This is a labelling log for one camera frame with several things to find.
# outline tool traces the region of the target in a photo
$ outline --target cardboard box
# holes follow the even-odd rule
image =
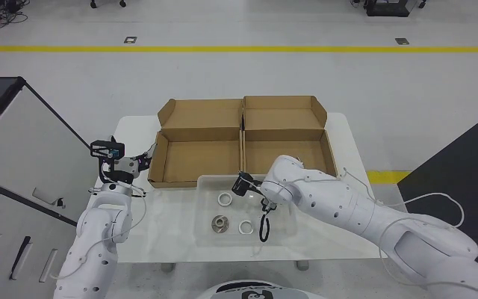
[[[195,187],[203,174],[242,170],[242,99],[170,99],[158,118],[148,175],[153,187]]]
[[[327,111],[314,96],[245,96],[243,170],[266,174],[279,155],[299,158],[307,169],[337,176]]]

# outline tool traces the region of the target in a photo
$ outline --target white table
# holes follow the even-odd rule
[[[124,117],[114,137],[125,144],[126,156],[139,155],[155,141],[160,124],[157,116]],[[335,163],[360,178],[370,188],[359,151],[346,117],[329,113],[326,123]],[[295,242],[269,246],[257,240],[256,246],[199,247],[193,236],[194,188],[154,189],[143,171],[134,184],[148,192],[148,212],[129,234],[127,242],[118,245],[119,262],[234,262],[310,259],[377,258],[377,247],[357,235],[330,226],[303,214],[294,207],[298,233]],[[366,194],[365,187],[346,176],[345,182]],[[93,203],[93,196],[88,205]],[[133,222],[143,214],[143,203],[134,198],[131,205]]]

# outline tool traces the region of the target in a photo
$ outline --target floor tape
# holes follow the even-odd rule
[[[371,184],[397,184],[409,174],[410,171],[367,171],[368,180]]]
[[[0,46],[0,52],[478,53],[478,46]]]

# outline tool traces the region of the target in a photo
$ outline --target white cable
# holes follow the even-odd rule
[[[96,243],[94,243],[93,245],[90,246],[90,248],[88,248],[87,252],[84,254],[84,256],[80,257],[79,259],[79,262],[80,262],[80,265],[70,274],[67,274],[67,275],[64,275],[64,276],[54,276],[53,274],[50,274],[50,277],[53,278],[54,280],[62,280],[64,278],[67,278],[67,277],[70,277],[72,276],[74,273],[76,273],[76,271],[78,271],[81,266],[87,262],[87,257],[88,257],[88,253],[90,252],[90,250],[97,244],[103,242],[103,241],[106,241],[106,240],[109,240],[111,238],[116,238],[117,236],[119,235],[122,235],[124,234],[125,232],[129,232],[130,230],[134,229],[141,221],[143,221],[144,217],[146,216],[146,211],[147,211],[147,207],[146,207],[146,200],[144,199],[144,197],[146,197],[146,192],[144,192],[144,190],[142,188],[139,188],[135,185],[132,185],[131,184],[131,189],[135,190],[136,192],[138,192],[138,190],[141,190],[142,191],[142,194],[141,192],[138,192],[140,195],[141,195],[141,199],[143,200],[143,204],[144,204],[144,213],[143,213],[143,216],[141,217],[141,219],[132,227],[130,227],[129,229],[126,229],[125,231],[123,232],[120,232],[119,234],[116,234],[116,235],[112,235],[111,237],[107,237],[107,238],[104,238],[102,240],[99,240],[97,241]]]
[[[345,167],[344,167],[344,171],[345,171],[345,174],[342,176],[342,177],[345,177],[347,174],[349,174],[352,178],[354,178],[355,180],[359,181],[363,186],[365,186],[365,188],[367,189],[367,194],[369,196],[369,198],[374,202],[376,203],[376,199],[373,198],[372,194],[370,194],[370,190],[368,189],[368,186],[367,184],[365,184],[363,181],[361,181],[358,177],[354,176],[353,174],[351,174]]]
[[[118,185],[117,182],[113,181],[112,179],[110,179],[109,177],[107,177],[107,176],[105,175],[105,171],[103,170],[103,165],[104,165],[104,163],[103,163],[102,166],[100,167],[100,169],[101,169],[101,171],[102,171],[103,177],[104,177],[105,179],[107,179],[108,181],[114,183],[115,185]]]
[[[253,182],[249,182],[247,179],[244,179],[242,176],[239,176],[239,179],[242,179],[245,182],[248,182],[252,187],[254,187],[256,190],[259,190],[256,185],[254,185]]]
[[[474,290],[474,291],[478,292],[478,288],[475,288],[474,286],[466,285],[464,283],[455,283],[455,282],[452,282],[452,281],[435,281],[435,282],[432,282],[432,283],[405,283],[402,280],[397,279],[390,272],[390,270],[388,270],[387,265],[385,264],[385,260],[383,259],[383,256],[382,256],[382,240],[383,240],[383,236],[385,235],[385,233],[387,232],[387,230],[390,227],[392,227],[397,222],[404,221],[404,220],[418,221],[418,222],[421,222],[423,224],[428,224],[428,225],[439,227],[436,224],[432,224],[430,222],[423,221],[423,220],[416,219],[416,218],[411,218],[411,217],[400,218],[400,219],[397,219],[395,221],[392,221],[389,225],[387,225],[387,227],[383,230],[382,234],[380,235],[378,246],[379,246],[380,261],[382,261],[383,268],[385,268],[385,270],[387,271],[388,275],[391,276],[391,278],[393,278],[396,282],[398,282],[400,284],[403,284],[404,286],[434,286],[434,285],[444,285],[445,284],[445,285],[452,285],[452,286],[461,286],[463,288],[471,289],[471,290]]]
[[[298,181],[305,181],[305,179],[304,179],[304,178],[301,178],[301,179],[295,179],[294,181],[286,182],[286,184],[284,184],[284,185],[282,186],[282,188],[280,188],[280,189],[276,192],[276,194],[274,194],[274,195],[277,195],[277,194],[281,193],[281,191],[284,190],[285,187],[289,186],[289,185],[292,184],[292,183],[298,182]],[[311,180],[308,181],[308,182],[340,182],[340,179],[311,179]]]
[[[428,193],[428,194],[420,195],[419,197],[416,197],[416,198],[412,198],[411,200],[407,200],[403,203],[397,203],[397,204],[394,204],[394,205],[384,205],[384,206],[401,206],[401,205],[405,205],[406,203],[411,203],[412,201],[420,200],[424,197],[428,197],[428,196],[432,196],[432,195],[441,195],[443,197],[446,197],[452,203],[455,203],[458,206],[458,208],[460,209],[460,212],[462,213],[462,219],[460,220],[460,222],[457,225],[455,225],[453,227],[460,227],[463,224],[463,221],[465,221],[465,211],[463,210],[463,207],[462,207],[462,205],[459,204],[459,202],[457,202],[456,200],[451,198],[450,195],[445,194],[445,193],[440,193],[440,192]]]

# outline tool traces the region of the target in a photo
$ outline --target clear plastic tray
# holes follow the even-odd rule
[[[263,180],[265,176],[253,176],[254,179]],[[250,246],[263,244],[264,246],[284,244],[297,233],[295,208],[291,205],[278,205],[275,211],[268,215],[270,222],[269,238],[265,243],[259,240],[262,196],[255,192],[247,191],[244,197],[239,197],[231,191],[238,178],[235,176],[200,176],[197,180],[195,195],[195,221],[194,237],[198,246]],[[221,206],[217,202],[219,194],[227,192],[232,196],[229,206]],[[212,230],[211,222],[218,215],[226,216],[229,228],[222,233]],[[239,233],[239,223],[249,220],[254,232],[250,235]]]

